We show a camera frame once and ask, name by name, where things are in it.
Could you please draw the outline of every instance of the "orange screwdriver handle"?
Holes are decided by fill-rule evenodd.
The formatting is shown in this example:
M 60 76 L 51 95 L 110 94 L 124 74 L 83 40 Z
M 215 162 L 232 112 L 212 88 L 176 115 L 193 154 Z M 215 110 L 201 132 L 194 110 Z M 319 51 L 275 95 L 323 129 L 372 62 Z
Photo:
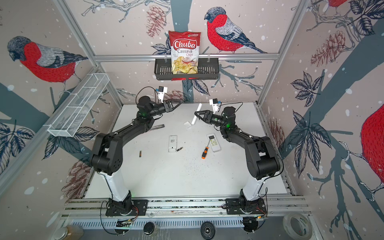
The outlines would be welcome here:
M 205 157 L 207 156 L 207 151 L 208 151 L 208 147 L 205 148 L 203 155 L 201 156 L 202 159 L 205 159 Z

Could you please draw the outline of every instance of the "remote control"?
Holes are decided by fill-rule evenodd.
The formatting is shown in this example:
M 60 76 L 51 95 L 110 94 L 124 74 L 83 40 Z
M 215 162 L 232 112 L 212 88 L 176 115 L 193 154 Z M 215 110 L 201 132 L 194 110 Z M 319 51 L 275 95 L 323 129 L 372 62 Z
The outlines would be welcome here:
M 209 145 L 211 146 L 211 149 L 213 152 L 218 152 L 221 150 L 218 142 L 217 142 L 217 139 L 216 139 L 216 136 L 214 133 L 210 133 L 207 135 L 208 139 L 209 139 Z

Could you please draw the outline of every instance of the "black mounting plate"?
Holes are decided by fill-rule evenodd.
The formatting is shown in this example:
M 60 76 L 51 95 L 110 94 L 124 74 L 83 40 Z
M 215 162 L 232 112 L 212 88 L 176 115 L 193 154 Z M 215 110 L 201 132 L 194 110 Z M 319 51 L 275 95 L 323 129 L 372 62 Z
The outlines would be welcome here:
M 145 213 L 147 212 L 147 206 L 148 206 L 148 200 L 132 200 L 133 206 L 137 207 L 139 210 L 139 216 L 145 216 Z M 108 217 L 115 217 L 115 216 L 136 216 L 137 211 L 136 209 L 132 208 L 132 211 L 128 214 L 127 212 L 122 211 L 119 208 L 116 208 L 114 205 L 109 204 L 107 207 L 107 211 L 105 212 L 105 215 Z
M 266 213 L 266 207 L 264 205 L 264 200 L 262 198 L 255 200 L 255 206 L 252 207 L 251 212 L 242 211 L 238 198 L 227 198 L 227 199 L 225 199 L 225 203 L 227 205 L 226 210 L 227 210 L 228 215 L 238 215 L 238 214 L 252 214 L 252 215 L 262 214 L 262 215 L 264 215 L 263 212 Z

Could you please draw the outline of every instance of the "red bird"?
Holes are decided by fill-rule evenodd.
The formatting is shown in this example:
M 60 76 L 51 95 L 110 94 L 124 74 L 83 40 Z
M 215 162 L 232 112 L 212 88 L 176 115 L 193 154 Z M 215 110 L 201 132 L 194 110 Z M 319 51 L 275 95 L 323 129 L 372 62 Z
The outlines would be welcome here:
M 9 55 L 13 61 L 19 59 L 36 77 L 41 80 L 64 84 L 72 75 L 80 61 L 88 59 L 78 54 L 63 51 L 32 42 L 30 39 L 17 36 L 8 42 Z
M 204 17 L 207 20 L 208 39 L 218 48 L 218 52 L 235 52 L 242 48 L 251 48 L 259 53 L 266 53 L 258 49 L 243 33 L 240 27 L 236 26 L 227 16 L 224 8 L 213 7 L 208 10 Z
M 372 194 L 372 198 L 368 200 L 374 202 L 375 193 L 380 189 L 384 189 L 384 105 L 370 115 L 361 127 L 362 154 L 350 152 L 346 143 L 341 143 L 345 145 L 348 152 L 346 161 L 349 159 L 349 154 L 362 158 L 380 178 L 381 183 L 374 190 L 371 190 L 365 183 L 360 182 Z

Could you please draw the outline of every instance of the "bird wing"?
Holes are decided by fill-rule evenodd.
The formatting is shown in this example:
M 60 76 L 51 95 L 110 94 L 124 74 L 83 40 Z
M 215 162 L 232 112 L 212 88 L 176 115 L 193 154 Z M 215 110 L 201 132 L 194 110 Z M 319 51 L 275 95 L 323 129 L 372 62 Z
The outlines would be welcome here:
M 40 44 L 37 44 L 37 46 L 41 51 L 41 57 L 37 64 L 45 68 L 59 68 L 70 63 L 88 59 L 79 54 L 63 51 L 60 48 L 46 47 Z
M 227 17 L 227 21 L 225 22 L 224 26 L 215 28 L 215 31 L 225 40 L 232 42 L 234 42 L 234 40 L 243 33 L 243 30 L 241 30 L 240 27 L 236 26 L 229 19 L 229 17 Z

